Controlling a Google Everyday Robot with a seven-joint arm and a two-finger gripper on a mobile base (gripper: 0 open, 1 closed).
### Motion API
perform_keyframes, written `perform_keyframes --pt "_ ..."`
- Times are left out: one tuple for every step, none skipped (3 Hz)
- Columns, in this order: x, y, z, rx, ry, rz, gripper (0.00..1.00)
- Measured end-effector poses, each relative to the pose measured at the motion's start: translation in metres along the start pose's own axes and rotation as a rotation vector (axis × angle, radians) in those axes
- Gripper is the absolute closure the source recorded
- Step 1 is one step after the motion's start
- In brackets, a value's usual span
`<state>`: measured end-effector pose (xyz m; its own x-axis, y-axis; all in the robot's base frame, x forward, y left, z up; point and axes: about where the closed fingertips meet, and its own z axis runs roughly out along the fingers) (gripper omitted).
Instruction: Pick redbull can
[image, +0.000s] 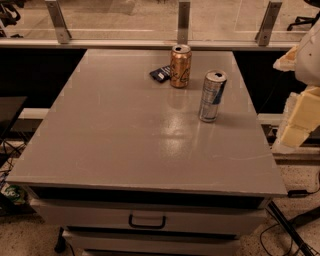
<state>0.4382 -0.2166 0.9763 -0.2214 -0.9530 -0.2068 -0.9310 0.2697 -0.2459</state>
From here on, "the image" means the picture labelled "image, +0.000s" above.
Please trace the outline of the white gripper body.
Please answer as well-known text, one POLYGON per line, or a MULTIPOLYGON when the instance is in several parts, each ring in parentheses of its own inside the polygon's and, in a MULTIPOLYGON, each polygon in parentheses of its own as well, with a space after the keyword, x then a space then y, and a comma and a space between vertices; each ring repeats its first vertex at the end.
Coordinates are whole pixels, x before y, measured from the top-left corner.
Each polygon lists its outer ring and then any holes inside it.
POLYGON ((296 53, 295 77, 312 86, 320 86, 320 20, 302 38, 296 53))

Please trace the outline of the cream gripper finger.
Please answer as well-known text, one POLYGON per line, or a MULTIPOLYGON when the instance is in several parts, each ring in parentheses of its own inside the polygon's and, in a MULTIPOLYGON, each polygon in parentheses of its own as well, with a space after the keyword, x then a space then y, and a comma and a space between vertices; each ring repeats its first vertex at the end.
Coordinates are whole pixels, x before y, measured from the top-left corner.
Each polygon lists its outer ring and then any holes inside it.
POLYGON ((294 71, 296 69, 297 50, 298 46, 293 46, 274 62, 273 68, 283 72, 294 71))
POLYGON ((292 92, 285 105, 284 119, 279 127, 280 143, 297 148, 320 126, 320 88, 308 86, 297 94, 292 92))

